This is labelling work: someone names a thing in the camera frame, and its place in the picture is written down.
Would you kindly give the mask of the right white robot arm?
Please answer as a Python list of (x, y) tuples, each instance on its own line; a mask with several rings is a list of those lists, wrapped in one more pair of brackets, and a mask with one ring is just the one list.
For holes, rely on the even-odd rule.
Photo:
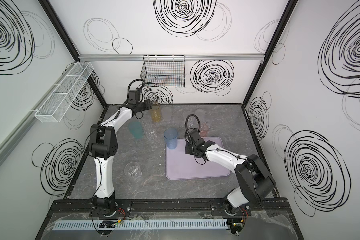
[(205, 141), (197, 129), (186, 130), (185, 141), (186, 154), (218, 164), (235, 174), (239, 186), (228, 193), (223, 202), (228, 215), (235, 215), (249, 203), (261, 206), (264, 198), (277, 186), (264, 161), (255, 154), (239, 155), (213, 141)]

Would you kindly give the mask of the clear faceted glass tumbler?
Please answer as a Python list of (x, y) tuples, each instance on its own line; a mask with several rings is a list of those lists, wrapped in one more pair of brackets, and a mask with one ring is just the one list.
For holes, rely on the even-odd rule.
[(195, 123), (195, 117), (193, 114), (189, 114), (186, 116), (186, 127), (191, 128)]

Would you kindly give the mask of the teal translucent cup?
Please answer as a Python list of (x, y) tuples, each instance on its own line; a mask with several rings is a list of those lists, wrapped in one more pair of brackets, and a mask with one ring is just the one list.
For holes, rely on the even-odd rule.
[(141, 139), (144, 136), (144, 130), (142, 124), (138, 121), (132, 121), (129, 123), (129, 131), (135, 139)]

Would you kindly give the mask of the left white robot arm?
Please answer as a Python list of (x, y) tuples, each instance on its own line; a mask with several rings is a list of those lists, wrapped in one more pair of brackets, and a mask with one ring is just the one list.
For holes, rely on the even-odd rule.
[(91, 126), (89, 150), (95, 161), (97, 177), (92, 203), (96, 208), (107, 210), (110, 215), (117, 208), (112, 177), (113, 160), (118, 150), (117, 131), (137, 113), (151, 108), (150, 100), (123, 104), (103, 123)]

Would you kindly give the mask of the amber translucent cup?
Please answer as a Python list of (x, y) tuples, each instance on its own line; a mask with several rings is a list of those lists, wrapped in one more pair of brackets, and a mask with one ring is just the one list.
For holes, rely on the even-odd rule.
[(152, 108), (150, 110), (151, 112), (151, 118), (153, 122), (160, 122), (162, 120), (162, 114), (161, 114), (161, 106), (158, 102), (152, 103)]

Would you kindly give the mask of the blue translucent tall cup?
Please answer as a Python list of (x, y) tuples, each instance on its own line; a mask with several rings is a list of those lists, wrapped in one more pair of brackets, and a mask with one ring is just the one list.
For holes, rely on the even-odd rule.
[(169, 128), (164, 132), (164, 138), (168, 149), (173, 150), (177, 147), (178, 132), (174, 128)]

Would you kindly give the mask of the lilac plastic tray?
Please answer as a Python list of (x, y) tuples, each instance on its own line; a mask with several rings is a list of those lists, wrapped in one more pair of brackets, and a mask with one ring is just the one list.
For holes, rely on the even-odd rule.
[(230, 170), (213, 162), (185, 154), (186, 141), (177, 140), (177, 147), (166, 149), (166, 177), (169, 180), (188, 180), (226, 177)]

